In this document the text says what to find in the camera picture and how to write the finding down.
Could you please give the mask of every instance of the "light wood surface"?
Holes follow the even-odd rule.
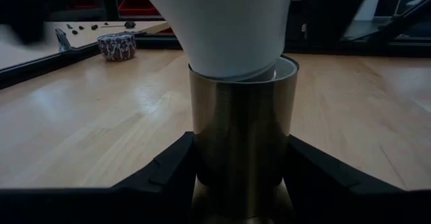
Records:
[[[59,45],[55,36],[55,28],[60,28],[67,34],[70,44],[74,47],[85,46],[97,41],[97,37],[119,33],[119,32],[147,32],[156,33],[169,28],[167,22],[136,22],[136,27],[126,29],[124,22],[108,22],[109,25],[120,25],[117,28],[101,28],[105,22],[47,22],[46,23],[46,40],[34,46],[23,46],[9,31],[7,26],[0,26],[0,69],[26,63],[43,57],[48,57],[59,53]],[[67,29],[67,24],[71,25],[78,35],[73,35],[72,30]],[[97,24],[97,30],[91,30],[91,25]]]
[[[292,54],[291,133],[406,190],[431,188],[431,64]],[[187,57],[95,56],[0,91],[0,186],[112,186],[192,130]]]

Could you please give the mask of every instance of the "small black object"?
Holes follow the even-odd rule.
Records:
[[[135,22],[126,22],[126,23],[124,23],[124,27],[126,27],[127,29],[135,28],[135,26],[136,26]]]

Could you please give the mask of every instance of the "shelving unit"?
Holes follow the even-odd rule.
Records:
[[[117,0],[117,7],[120,20],[164,20],[149,0]]]
[[[117,8],[110,5],[110,1],[112,0],[50,0],[50,21],[118,19]]]

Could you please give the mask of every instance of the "wooden tabletop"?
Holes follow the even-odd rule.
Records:
[[[67,39],[74,47],[85,46],[97,41],[97,37],[119,33],[119,32],[148,32],[156,33],[169,28],[166,22],[136,22],[136,27],[126,29],[124,22],[108,22],[110,26],[119,25],[117,28],[102,28],[105,22],[47,22],[46,23],[46,40],[34,46],[22,46],[9,31],[7,26],[0,26],[0,69],[11,67],[14,65],[26,63],[43,57],[51,56],[59,53],[57,37],[55,36],[55,28],[60,28],[67,34]],[[67,28],[67,24],[71,25],[74,30],[78,31],[78,35],[73,35],[72,30]],[[97,30],[91,30],[91,25],[97,24]],[[78,27],[83,26],[84,30],[79,30]]]
[[[431,188],[428,59],[307,54],[291,133],[406,190]],[[100,55],[0,91],[0,187],[112,186],[192,130],[187,57]]]

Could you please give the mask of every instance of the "brass cylinder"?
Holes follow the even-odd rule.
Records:
[[[275,62],[269,81],[217,81],[190,69],[197,177],[219,215],[265,216],[281,182],[298,63]]]

